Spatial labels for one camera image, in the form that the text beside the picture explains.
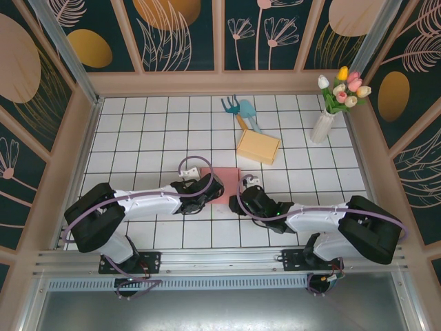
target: yellow box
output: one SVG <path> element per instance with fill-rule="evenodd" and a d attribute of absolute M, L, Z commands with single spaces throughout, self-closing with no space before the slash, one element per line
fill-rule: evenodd
<path fill-rule="evenodd" d="M 272 165 L 279 146 L 280 139 L 245 130 L 237 145 L 237 154 L 251 160 Z"/>

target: white tile floor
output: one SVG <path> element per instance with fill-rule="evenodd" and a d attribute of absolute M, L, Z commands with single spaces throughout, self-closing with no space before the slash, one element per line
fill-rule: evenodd
<path fill-rule="evenodd" d="M 106 99 L 79 194 L 106 181 L 121 190 L 164 186 L 178 180 L 181 159 L 201 155 L 215 167 L 238 167 L 243 174 L 259 176 L 265 191 L 278 201 L 333 205 L 353 194 L 366 196 L 342 114 L 324 143 L 309 140 L 324 107 L 321 96 L 238 96 L 256 107 L 263 132 L 283 141 L 271 166 L 236 156 L 242 132 L 224 111 L 221 98 L 225 97 Z M 195 160 L 188 163 L 205 166 Z M 226 205 L 208 205 L 185 217 L 146 215 L 121 224 L 118 231 L 140 250 L 305 245 L 311 234 L 276 234 L 249 218 L 238 218 Z"/>

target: black mounting bracket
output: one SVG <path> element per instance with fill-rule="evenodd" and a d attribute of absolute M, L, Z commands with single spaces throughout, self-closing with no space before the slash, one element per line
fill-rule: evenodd
<path fill-rule="evenodd" d="M 148 274 L 158 274 L 161 267 L 161 252 L 139 252 L 139 262 L 143 262 L 145 265 L 147 265 L 148 270 L 146 270 L 146 272 Z M 98 273 L 120 274 L 110 265 L 109 261 L 103 255 L 101 255 L 99 261 Z M 144 269 L 139 263 L 137 263 L 133 270 L 128 273 L 142 275 L 144 274 Z"/>
<path fill-rule="evenodd" d="M 332 261 L 323 261 L 321 259 L 314 259 L 314 264 L 307 263 L 304 250 L 282 250 L 282 254 L 277 258 L 277 261 L 282 262 L 284 271 L 332 271 L 332 265 L 340 265 L 339 259 Z"/>

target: pink mat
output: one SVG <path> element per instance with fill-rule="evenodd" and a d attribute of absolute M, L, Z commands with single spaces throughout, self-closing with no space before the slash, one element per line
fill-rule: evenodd
<path fill-rule="evenodd" d="M 225 191 L 222 196 L 209 203 L 227 205 L 229 197 L 236 194 L 237 184 L 240 179 L 240 169 L 214 168 L 214 173 L 223 182 Z M 204 177 L 206 174 L 209 174 L 209 168 L 201 168 L 201 177 Z"/>

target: pink tulip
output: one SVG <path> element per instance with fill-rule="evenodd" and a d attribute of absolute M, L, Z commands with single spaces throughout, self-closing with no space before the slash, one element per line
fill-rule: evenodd
<path fill-rule="evenodd" d="M 347 84 L 349 91 L 355 92 L 363 84 L 363 80 L 360 78 L 355 78 L 351 83 Z"/>
<path fill-rule="evenodd" d="M 345 102 L 345 100 L 346 100 L 346 98 L 347 98 L 347 94 L 346 93 L 344 93 L 344 92 L 339 92 L 338 94 L 337 94 L 337 101 L 338 102 L 340 102 L 340 103 L 344 103 Z"/>
<path fill-rule="evenodd" d="M 360 73 L 358 71 L 351 72 L 347 77 L 347 83 L 351 83 L 354 79 L 360 78 Z"/>

